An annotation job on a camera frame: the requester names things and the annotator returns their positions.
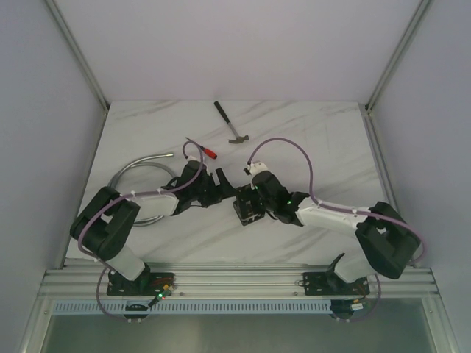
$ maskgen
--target black bracket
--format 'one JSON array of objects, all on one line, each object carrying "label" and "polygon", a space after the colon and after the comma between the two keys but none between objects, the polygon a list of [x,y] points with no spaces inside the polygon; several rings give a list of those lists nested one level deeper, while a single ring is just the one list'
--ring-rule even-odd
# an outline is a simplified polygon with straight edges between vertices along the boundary
[{"label": "black bracket", "polygon": [[243,226],[251,224],[265,216],[265,208],[258,192],[247,184],[235,190],[234,210]]},{"label": "black bracket", "polygon": [[302,274],[302,287],[306,296],[367,296],[368,280],[362,277],[353,283],[345,283],[340,288],[329,285],[327,272],[305,272]]},{"label": "black bracket", "polygon": [[119,273],[108,274],[108,296],[158,296],[164,285],[173,285],[172,272],[143,273],[134,281],[125,279]]}]

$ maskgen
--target ventilation grille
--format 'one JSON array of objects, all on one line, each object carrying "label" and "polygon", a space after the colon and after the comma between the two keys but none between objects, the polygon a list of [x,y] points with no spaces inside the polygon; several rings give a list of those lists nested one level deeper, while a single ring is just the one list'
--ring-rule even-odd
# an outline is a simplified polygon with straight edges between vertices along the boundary
[{"label": "ventilation grille", "polygon": [[[127,312],[131,304],[147,304],[126,300],[102,300],[103,307],[112,314]],[[100,314],[94,300],[58,300],[55,315]],[[330,300],[169,300],[155,305],[149,314],[330,314]]]}]

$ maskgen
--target metal flexible hose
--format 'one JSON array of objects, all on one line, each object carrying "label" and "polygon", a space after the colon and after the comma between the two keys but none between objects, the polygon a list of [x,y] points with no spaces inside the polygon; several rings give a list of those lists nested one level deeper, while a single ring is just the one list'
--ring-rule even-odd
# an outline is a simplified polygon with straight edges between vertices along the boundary
[{"label": "metal flexible hose", "polygon": [[[112,187],[113,189],[116,189],[116,186],[118,185],[119,180],[121,179],[123,174],[126,173],[128,170],[136,168],[136,167],[160,168],[166,171],[167,173],[169,173],[171,178],[173,179],[176,177],[176,174],[169,167],[167,167],[164,164],[160,164],[156,162],[148,162],[150,160],[156,160],[157,158],[165,158],[165,157],[173,157],[173,156],[174,156],[173,152],[169,152],[169,153],[164,153],[164,154],[151,154],[149,156],[145,156],[145,157],[138,158],[137,160],[133,160],[131,163],[128,163],[123,168],[121,168],[118,171],[118,173],[113,175],[113,177],[108,182],[108,186]],[[162,215],[156,215],[154,217],[136,219],[134,222],[134,227],[149,226],[150,224],[158,222],[162,218],[163,218]]]}]

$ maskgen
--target gray wall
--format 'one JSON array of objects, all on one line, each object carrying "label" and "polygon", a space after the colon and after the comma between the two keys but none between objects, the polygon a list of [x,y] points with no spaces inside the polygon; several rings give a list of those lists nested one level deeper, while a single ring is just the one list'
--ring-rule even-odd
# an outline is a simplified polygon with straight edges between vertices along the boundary
[{"label": "gray wall", "polygon": [[419,0],[57,3],[110,101],[366,102]]},{"label": "gray wall", "polygon": [[405,217],[471,352],[471,1],[437,0],[375,111]]},{"label": "gray wall", "polygon": [[0,1],[0,341],[67,239],[102,114],[41,0]]}]

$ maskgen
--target white marble table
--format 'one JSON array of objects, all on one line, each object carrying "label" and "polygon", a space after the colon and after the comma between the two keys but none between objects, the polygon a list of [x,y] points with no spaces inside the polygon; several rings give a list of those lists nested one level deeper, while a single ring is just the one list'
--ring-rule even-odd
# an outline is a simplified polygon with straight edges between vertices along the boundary
[{"label": "white marble table", "polygon": [[[223,168],[233,186],[249,183],[243,172],[253,149],[272,137],[292,139],[314,164],[321,199],[370,206],[383,200],[359,106],[354,102],[221,101],[233,125],[250,140],[229,144],[232,132],[211,101],[116,101],[110,108],[82,200],[84,207],[117,170],[147,154],[173,151],[158,160],[180,174],[185,136],[214,150],[213,170]],[[290,191],[308,190],[308,167],[291,145],[273,142],[257,154]],[[140,167],[125,174],[118,189],[151,190],[165,185],[166,172]],[[128,246],[144,260],[171,263],[328,264],[358,243],[316,227],[296,227],[269,217],[243,227],[233,199],[208,209],[192,207],[148,227],[134,227]],[[71,241],[67,257],[87,258]]]}]

